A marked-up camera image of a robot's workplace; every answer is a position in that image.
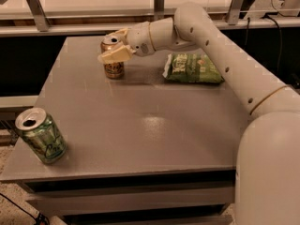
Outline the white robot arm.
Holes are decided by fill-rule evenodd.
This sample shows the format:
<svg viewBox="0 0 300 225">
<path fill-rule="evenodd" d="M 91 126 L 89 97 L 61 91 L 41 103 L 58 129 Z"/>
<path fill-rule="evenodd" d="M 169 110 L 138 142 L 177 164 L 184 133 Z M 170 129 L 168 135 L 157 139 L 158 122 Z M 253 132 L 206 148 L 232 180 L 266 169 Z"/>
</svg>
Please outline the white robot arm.
<svg viewBox="0 0 300 225">
<path fill-rule="evenodd" d="M 102 64 L 162 49 L 203 49 L 253 118 L 237 154 L 236 224 L 300 225 L 300 95 L 224 36 L 196 3 L 112 37 L 117 43 L 99 56 Z"/>
</svg>

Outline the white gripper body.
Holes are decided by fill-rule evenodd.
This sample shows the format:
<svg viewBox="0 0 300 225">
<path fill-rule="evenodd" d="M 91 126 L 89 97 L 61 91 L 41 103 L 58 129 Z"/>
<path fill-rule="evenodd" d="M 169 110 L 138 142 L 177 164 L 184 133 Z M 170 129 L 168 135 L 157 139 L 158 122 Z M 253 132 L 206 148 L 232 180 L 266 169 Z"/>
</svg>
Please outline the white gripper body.
<svg viewBox="0 0 300 225">
<path fill-rule="evenodd" d="M 150 22 L 142 22 L 127 32 L 127 42 L 138 56 L 147 56 L 155 52 L 150 38 Z"/>
</svg>

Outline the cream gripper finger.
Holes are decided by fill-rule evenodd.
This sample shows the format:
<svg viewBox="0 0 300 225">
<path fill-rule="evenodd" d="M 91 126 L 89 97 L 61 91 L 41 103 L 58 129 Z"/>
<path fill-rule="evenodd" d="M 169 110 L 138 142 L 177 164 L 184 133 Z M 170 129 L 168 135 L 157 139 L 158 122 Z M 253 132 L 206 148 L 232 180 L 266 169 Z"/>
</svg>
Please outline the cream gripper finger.
<svg viewBox="0 0 300 225">
<path fill-rule="evenodd" d="M 112 64 L 130 60 L 136 51 L 129 45 L 118 45 L 116 48 L 103 52 L 97 57 L 101 64 Z"/>
<path fill-rule="evenodd" d="M 116 44 L 119 42 L 123 42 L 124 44 L 127 44 L 127 35 L 128 35 L 128 29 L 120 29 L 118 31 L 112 32 L 104 37 L 104 41 L 108 44 Z"/>
</svg>

